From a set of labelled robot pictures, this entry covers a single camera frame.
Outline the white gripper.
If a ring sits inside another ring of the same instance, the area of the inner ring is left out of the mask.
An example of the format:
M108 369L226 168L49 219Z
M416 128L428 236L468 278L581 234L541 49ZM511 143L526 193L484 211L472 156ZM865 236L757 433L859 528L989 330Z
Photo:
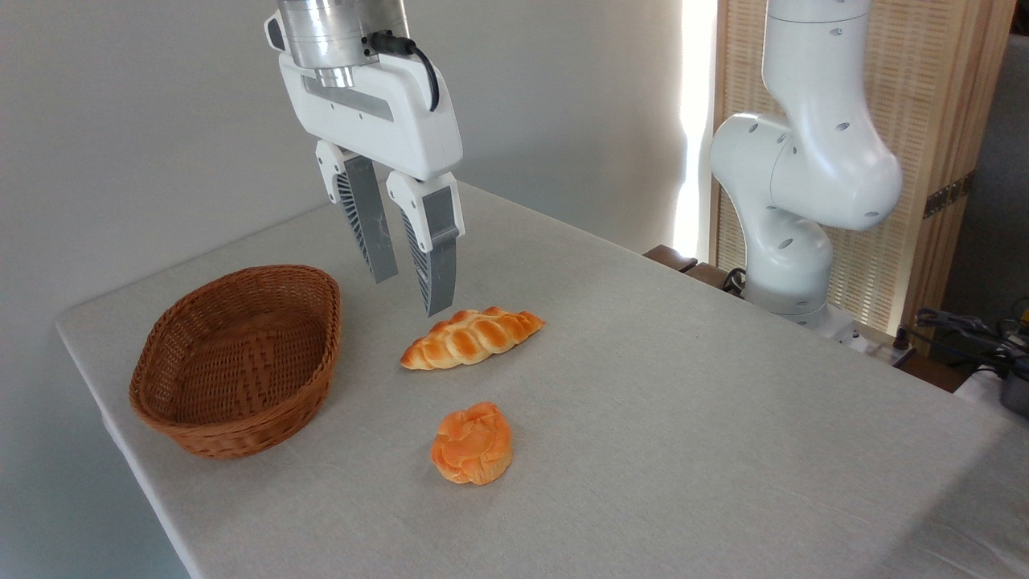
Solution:
M325 190L344 210L375 282L398 268L372 161L394 169L387 191L402 212L427 315L451 307L465 224L449 171L463 146L442 74L440 103L431 110L433 92L417 58L382 55L354 70L352 88L323 87L285 52L278 62L301 126L322 139L315 154Z

